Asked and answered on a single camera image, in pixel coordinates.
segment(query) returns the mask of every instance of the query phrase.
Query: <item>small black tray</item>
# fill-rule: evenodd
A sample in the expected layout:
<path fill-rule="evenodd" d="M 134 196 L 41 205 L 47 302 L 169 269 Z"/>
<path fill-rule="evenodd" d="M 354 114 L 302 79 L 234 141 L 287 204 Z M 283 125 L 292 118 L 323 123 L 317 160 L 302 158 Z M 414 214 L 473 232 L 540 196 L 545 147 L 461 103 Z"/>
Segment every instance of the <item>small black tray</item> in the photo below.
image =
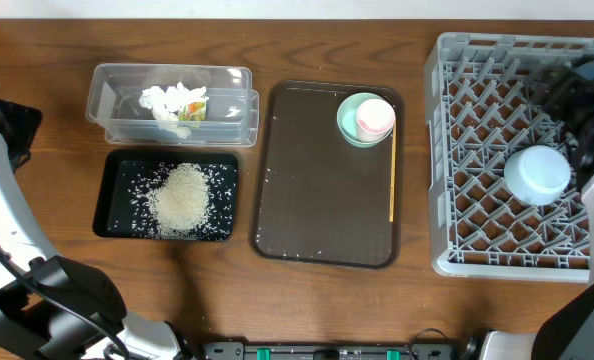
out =
<path fill-rule="evenodd" d="M 391 136 L 344 140 L 337 109 L 369 92 L 395 109 Z M 404 102 L 375 86 L 285 81 L 270 97 L 250 244 L 263 257 L 378 269 L 399 254 Z"/>
<path fill-rule="evenodd" d="M 93 220 L 95 234 L 113 238 L 152 238 L 157 222 L 147 220 L 151 216 L 145 206 L 146 198 L 137 198 L 132 192 L 140 183 L 144 184 L 158 175 L 162 180 L 159 184 L 163 184 L 167 174 L 160 171 L 162 166 L 170 169 L 182 163 L 197 164 L 204 173 L 209 169 L 218 171 L 221 180 L 209 183 L 212 194 L 210 203 L 215 205 L 217 212 L 210 217 L 208 224 L 215 230 L 209 233 L 191 230 L 184 238 L 199 241 L 228 240 L 235 218 L 237 158 L 230 154 L 178 151 L 122 149 L 108 154 Z M 230 196 L 225 196 L 229 189 Z"/>

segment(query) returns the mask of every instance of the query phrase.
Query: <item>plastic bin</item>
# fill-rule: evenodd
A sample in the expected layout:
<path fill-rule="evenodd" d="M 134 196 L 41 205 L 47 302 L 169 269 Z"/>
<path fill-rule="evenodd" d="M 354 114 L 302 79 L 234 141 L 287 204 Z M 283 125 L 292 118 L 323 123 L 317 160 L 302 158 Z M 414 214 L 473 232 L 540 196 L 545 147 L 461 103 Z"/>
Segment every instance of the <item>plastic bin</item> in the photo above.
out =
<path fill-rule="evenodd" d="M 143 90 L 160 86 L 165 91 L 178 82 L 188 89 L 206 86 L 205 120 L 157 121 L 139 105 Z M 259 94 L 252 90 L 250 70 L 242 67 L 101 64 L 93 74 L 86 117 L 104 127 L 113 144 L 253 146 Z M 190 135 L 176 131 L 184 127 Z"/>
<path fill-rule="evenodd" d="M 432 265 L 445 276 L 588 281 L 588 215 L 575 189 L 553 204 L 514 198 L 505 161 L 535 144 L 567 156 L 563 123 L 530 102 L 544 76 L 594 39 L 446 33 L 424 67 Z"/>

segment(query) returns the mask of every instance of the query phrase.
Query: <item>dish rack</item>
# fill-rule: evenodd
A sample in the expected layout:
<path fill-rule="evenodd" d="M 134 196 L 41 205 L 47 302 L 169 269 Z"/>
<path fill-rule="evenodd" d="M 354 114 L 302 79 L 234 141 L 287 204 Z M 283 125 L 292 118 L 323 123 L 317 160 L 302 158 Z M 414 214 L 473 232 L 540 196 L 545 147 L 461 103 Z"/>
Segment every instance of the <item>dish rack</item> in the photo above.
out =
<path fill-rule="evenodd" d="M 445 276 L 587 282 L 588 216 L 575 173 L 559 200 L 512 196 L 505 161 L 532 145 L 577 145 L 530 96 L 594 39 L 446 33 L 424 67 L 432 265 Z"/>

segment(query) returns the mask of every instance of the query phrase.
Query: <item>white wall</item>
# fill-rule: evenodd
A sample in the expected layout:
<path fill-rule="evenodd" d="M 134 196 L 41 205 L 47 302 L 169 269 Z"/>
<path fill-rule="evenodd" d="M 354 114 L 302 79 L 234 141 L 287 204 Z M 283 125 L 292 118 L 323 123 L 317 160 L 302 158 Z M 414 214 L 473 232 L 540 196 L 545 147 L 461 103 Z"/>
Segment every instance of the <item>white wall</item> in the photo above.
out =
<path fill-rule="evenodd" d="M 594 0 L 0 0 L 0 18 L 594 20 Z"/>

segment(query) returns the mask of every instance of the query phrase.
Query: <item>wooden table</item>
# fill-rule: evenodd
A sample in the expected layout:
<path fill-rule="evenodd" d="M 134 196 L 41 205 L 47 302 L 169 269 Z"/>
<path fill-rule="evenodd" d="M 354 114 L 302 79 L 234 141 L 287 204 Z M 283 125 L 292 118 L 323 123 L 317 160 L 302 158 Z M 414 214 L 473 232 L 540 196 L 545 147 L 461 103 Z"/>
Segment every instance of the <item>wooden table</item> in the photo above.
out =
<path fill-rule="evenodd" d="M 594 22 L 0 20 L 0 98 L 44 113 L 19 185 L 59 251 L 108 274 L 130 310 L 198 341 L 406 342 L 427 327 L 463 340 L 484 325 L 535 332 L 584 286 L 446 278 L 430 266 L 422 67 L 447 31 L 594 37 Z M 399 259 L 368 271 L 255 255 L 247 235 L 259 145 L 228 150 L 243 176 L 227 243 L 96 237 L 102 169 L 115 147 L 84 114 L 103 62 L 245 66 L 264 110 L 285 79 L 396 89 L 406 102 Z"/>

